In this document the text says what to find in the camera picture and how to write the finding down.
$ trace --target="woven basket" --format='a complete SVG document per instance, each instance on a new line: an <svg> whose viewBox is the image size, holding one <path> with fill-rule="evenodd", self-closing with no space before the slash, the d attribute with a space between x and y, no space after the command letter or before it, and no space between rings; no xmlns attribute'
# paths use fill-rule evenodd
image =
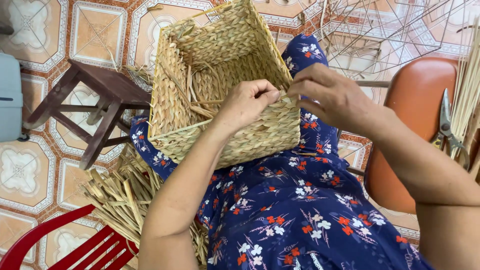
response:
<svg viewBox="0 0 480 270"><path fill-rule="evenodd" d="M251 0L230 1L196 16L204 14L214 20L203 27L193 17L179 21L162 28L158 41L148 140L175 163L239 82L267 79L287 89L291 81ZM217 169L295 147L299 124L300 110L290 99L270 105L230 139Z"/></svg>

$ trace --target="scissors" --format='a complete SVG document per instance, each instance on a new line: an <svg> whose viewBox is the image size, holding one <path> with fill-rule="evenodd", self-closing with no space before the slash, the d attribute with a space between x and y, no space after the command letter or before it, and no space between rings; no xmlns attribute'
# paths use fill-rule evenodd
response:
<svg viewBox="0 0 480 270"><path fill-rule="evenodd" d="M468 170L470 166L470 159L467 150L453 135L450 123L450 101L448 99L448 89L445 88L444 96L442 98L442 106L440 108L440 123L438 133L433 137L432 144L440 150L443 150L445 141L448 143L447 155L451 155L455 148L459 148L460 154L463 155L465 161L463 168Z"/></svg>

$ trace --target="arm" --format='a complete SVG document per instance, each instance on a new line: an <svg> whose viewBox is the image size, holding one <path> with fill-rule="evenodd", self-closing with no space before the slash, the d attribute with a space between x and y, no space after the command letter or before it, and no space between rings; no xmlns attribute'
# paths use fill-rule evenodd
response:
<svg viewBox="0 0 480 270"><path fill-rule="evenodd" d="M140 239L140 270L198 268L189 227L223 147L279 97L266 80L242 82L230 91L217 116L153 198Z"/></svg>
<svg viewBox="0 0 480 270"><path fill-rule="evenodd" d="M299 72L288 94L327 124L366 136L417 204L420 251L437 269L480 269L480 187L461 166L375 105L352 80L323 65Z"/></svg>

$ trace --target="hand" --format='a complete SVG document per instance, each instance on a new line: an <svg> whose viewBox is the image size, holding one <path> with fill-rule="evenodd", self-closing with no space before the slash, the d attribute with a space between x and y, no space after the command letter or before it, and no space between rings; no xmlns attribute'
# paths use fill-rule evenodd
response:
<svg viewBox="0 0 480 270"><path fill-rule="evenodd" d="M297 107L315 114L328 125L365 137L374 135L389 119L396 118L391 109L374 104L355 81L319 63L296 74L288 96L299 95L308 99L297 101Z"/></svg>
<svg viewBox="0 0 480 270"><path fill-rule="evenodd" d="M257 121L260 113L279 98L280 92L267 80L241 82L228 93L209 126L232 136Z"/></svg>

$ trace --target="red plastic chair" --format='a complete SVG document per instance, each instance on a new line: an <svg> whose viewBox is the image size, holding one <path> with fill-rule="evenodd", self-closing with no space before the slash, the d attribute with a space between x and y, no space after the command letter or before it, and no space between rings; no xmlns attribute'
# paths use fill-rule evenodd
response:
<svg viewBox="0 0 480 270"><path fill-rule="evenodd" d="M92 213L95 206L87 205L77 210L68 212L59 217L51 219L47 222L44 222L37 227L31 229L29 232L24 234L20 239L18 239L15 244L7 251L0 261L0 270L20 270L22 261L33 245L35 245L43 236L47 235L49 232L52 232L66 224L82 218L90 213ZM105 270L119 270L127 262L133 258L131 251L138 253L138 248L135 246L135 243L132 241L127 241L123 236L115 232L109 226L105 226L102 230L97 232L94 236L88 239L81 246L76 248L66 257L58 261L48 270L67 270L74 263L80 260L88 252L94 249L99 243L101 243L105 238L110 235L110 238L106 240L99 248L93 251L89 256L87 256L83 261L81 261L73 270L85 270L86 267L92 264L96 259L112 247L116 242L117 245L112 248L108 253L106 253L102 258L98 260L90 269L91 270L100 270L105 267L110 261L114 259L115 256L119 254L120 251L126 249L124 253L118 256Z"/></svg>

